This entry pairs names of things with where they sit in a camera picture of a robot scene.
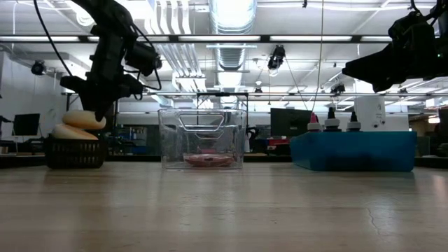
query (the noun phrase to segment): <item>container handle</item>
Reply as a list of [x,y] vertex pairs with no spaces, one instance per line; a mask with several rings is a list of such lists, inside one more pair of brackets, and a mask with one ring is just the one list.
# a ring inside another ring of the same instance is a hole
[[[215,116],[215,117],[220,118],[220,122],[217,126],[215,126],[215,125],[189,125],[189,126],[187,126],[183,122],[182,116]],[[221,127],[221,125],[224,122],[224,116],[220,113],[208,113],[205,115],[201,115],[201,114],[197,114],[197,113],[180,113],[178,115],[178,119],[179,119],[179,122],[182,124],[183,128],[185,129],[185,131],[187,131],[187,132],[216,132],[219,130],[219,128]],[[206,127],[207,129],[191,129],[192,126]]]
[[224,134],[224,131],[223,131],[222,129],[220,129],[220,130],[215,131],[215,132],[213,132],[213,133],[218,133],[218,132],[219,132],[219,135],[218,135],[218,136],[200,136],[200,135],[198,134],[198,133],[203,133],[203,132],[195,133],[195,135],[196,135],[196,137],[197,137],[198,139],[220,139],[221,136]]

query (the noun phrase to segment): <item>blue plastic box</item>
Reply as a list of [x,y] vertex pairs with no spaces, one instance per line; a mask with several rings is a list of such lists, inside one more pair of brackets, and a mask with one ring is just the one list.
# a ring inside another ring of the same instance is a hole
[[416,132],[309,132],[290,141],[295,165],[314,171],[410,172]]

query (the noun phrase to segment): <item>clear plastic container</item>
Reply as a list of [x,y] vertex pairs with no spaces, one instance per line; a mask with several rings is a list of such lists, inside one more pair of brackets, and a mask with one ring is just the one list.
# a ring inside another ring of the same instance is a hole
[[241,169],[246,112],[236,109],[159,110],[162,167]]

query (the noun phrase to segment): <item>wicker basket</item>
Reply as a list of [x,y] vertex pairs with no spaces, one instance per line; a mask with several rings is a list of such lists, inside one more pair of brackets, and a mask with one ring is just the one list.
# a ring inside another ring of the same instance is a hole
[[45,140],[45,159],[51,169],[100,168],[107,155],[107,143],[100,140]]

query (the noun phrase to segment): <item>black monitor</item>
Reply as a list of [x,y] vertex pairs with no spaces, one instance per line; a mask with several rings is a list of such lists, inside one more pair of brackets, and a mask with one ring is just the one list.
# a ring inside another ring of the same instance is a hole
[[308,131],[311,111],[271,108],[271,136],[295,137]]
[[37,136],[40,114],[15,115],[13,136]]
[[448,109],[439,109],[439,129],[438,136],[439,137],[448,137]]

